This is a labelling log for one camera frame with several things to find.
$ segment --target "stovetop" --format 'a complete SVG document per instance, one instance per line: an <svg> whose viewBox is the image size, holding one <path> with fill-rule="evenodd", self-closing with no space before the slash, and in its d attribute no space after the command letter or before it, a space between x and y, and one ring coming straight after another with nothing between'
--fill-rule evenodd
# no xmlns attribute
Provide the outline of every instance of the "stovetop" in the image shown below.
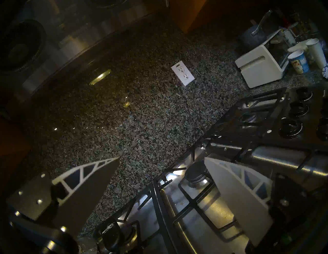
<svg viewBox="0 0 328 254"><path fill-rule="evenodd" d="M249 239L204 158L245 165L272 180L283 173L314 191L328 177L327 113L326 91L315 88L282 88L238 101L161 176L95 229L101 253L110 253L101 241L113 221L121 229L135 228L120 247L129 253L245 253Z"/></svg>

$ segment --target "pot handle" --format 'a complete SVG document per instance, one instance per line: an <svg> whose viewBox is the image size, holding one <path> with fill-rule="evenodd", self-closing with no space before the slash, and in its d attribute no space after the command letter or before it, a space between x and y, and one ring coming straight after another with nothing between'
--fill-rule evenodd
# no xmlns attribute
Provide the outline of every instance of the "pot handle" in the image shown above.
<svg viewBox="0 0 328 254"><path fill-rule="evenodd" d="M252 36L255 36L257 35L257 33L260 31L264 21L266 21L266 19L270 16L270 14L272 13L272 10L269 10L264 16L263 18L261 19L259 25L257 26L257 28L255 29L254 32L252 32Z"/></svg>

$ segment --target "blue and white plate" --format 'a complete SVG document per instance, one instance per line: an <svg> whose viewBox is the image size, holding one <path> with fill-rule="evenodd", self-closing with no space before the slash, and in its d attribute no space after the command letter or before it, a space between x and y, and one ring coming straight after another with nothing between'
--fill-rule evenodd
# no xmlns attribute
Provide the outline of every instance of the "blue and white plate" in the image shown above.
<svg viewBox="0 0 328 254"><path fill-rule="evenodd" d="M322 68L322 75L324 78L328 79L328 65Z"/></svg>

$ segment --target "screw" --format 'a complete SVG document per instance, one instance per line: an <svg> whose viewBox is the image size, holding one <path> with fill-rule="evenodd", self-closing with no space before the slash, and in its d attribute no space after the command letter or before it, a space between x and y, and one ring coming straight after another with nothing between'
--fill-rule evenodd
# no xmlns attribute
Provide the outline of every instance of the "screw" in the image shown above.
<svg viewBox="0 0 328 254"><path fill-rule="evenodd" d="M280 204L284 207L289 206L289 202L286 199L280 199Z"/></svg>

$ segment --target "outlet cover plate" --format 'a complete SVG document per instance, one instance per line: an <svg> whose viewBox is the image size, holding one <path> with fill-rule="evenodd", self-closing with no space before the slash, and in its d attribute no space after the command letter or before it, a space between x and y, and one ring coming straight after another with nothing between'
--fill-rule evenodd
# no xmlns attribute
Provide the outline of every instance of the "outlet cover plate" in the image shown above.
<svg viewBox="0 0 328 254"><path fill-rule="evenodd" d="M173 65L171 69L178 76L178 78L181 80L184 86L187 86L190 82L192 82L195 79L182 61Z"/></svg>

